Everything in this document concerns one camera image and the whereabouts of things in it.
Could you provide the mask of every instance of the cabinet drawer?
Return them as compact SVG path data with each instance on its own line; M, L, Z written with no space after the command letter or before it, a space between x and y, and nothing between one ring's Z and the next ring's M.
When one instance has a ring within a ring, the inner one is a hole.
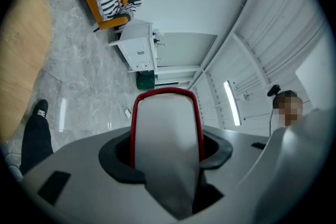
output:
M132 70L138 70L141 71L142 67L140 63L134 63L133 66L131 66Z
M131 62L148 62L148 56L146 52L143 53L132 53L129 54L128 57L130 58Z
M138 52L147 52L149 43L147 39L131 39L122 44L123 50L127 54L137 54Z
M151 70L151 63L150 62L141 62L140 66L142 70Z

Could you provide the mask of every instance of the gray marble floor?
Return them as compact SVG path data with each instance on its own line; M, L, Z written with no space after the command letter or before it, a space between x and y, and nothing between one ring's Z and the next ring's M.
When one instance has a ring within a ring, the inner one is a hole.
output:
M128 126L122 107L133 106L141 92L135 73L116 47L113 30L93 33L95 20L85 0L47 0L53 13L53 37L43 68L17 130L2 146L6 161L20 166L25 123L39 99L49 102L47 120L54 151L77 139Z

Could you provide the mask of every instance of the cable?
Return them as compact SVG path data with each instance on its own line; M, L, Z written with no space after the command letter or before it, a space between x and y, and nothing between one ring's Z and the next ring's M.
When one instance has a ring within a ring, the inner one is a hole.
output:
M272 116L273 116L273 111L274 111L274 109L272 109L271 117L269 119L269 137L271 137L271 120L272 120Z

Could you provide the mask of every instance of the led light strip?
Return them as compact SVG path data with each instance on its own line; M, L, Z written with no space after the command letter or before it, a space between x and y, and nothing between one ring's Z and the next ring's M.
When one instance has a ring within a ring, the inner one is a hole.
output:
M229 102L230 102L232 115L233 115L233 120L235 122L235 125L240 126L242 124L241 123L242 121L240 120L240 115L239 115L239 111L238 111L237 102L236 102L236 99L233 95L233 91L232 91L230 82L228 80L224 82L224 88L225 88L227 97L228 97Z

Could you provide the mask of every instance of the black sneaker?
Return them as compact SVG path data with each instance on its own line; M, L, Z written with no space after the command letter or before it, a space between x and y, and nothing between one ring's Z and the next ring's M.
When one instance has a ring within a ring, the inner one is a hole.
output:
M48 102L45 99L40 100L33 109L33 115L37 114L46 117L48 111Z

